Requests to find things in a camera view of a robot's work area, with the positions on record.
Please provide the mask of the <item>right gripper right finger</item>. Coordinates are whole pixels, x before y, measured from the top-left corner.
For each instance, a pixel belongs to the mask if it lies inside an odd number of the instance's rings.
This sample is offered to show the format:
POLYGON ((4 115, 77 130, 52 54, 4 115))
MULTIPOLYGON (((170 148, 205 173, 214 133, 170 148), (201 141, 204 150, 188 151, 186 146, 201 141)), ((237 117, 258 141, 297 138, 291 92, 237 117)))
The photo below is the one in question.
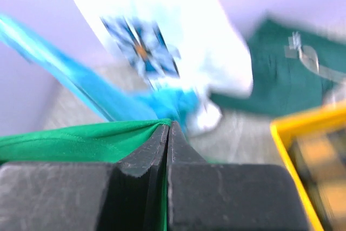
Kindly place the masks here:
POLYGON ((173 121, 168 133, 167 164, 207 163, 207 161, 187 142, 181 126, 173 121))

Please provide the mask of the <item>green t shirt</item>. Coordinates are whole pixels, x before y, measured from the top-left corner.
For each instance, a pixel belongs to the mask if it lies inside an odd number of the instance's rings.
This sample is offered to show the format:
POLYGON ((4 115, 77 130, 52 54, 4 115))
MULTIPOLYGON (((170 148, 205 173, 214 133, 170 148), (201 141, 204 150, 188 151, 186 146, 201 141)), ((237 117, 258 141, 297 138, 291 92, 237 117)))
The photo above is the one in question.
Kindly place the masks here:
POLYGON ((166 230, 164 157, 142 177, 116 163, 170 120, 1 138, 1 230, 166 230))

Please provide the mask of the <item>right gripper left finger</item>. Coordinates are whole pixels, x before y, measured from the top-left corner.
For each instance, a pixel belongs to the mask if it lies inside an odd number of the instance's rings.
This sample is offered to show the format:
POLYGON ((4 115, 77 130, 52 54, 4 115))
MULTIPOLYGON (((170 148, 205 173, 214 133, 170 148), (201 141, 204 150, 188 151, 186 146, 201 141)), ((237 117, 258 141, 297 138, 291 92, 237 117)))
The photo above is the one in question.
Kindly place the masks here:
POLYGON ((142 177, 164 157, 169 126, 160 125, 139 148, 116 163, 121 173, 134 178, 142 177))

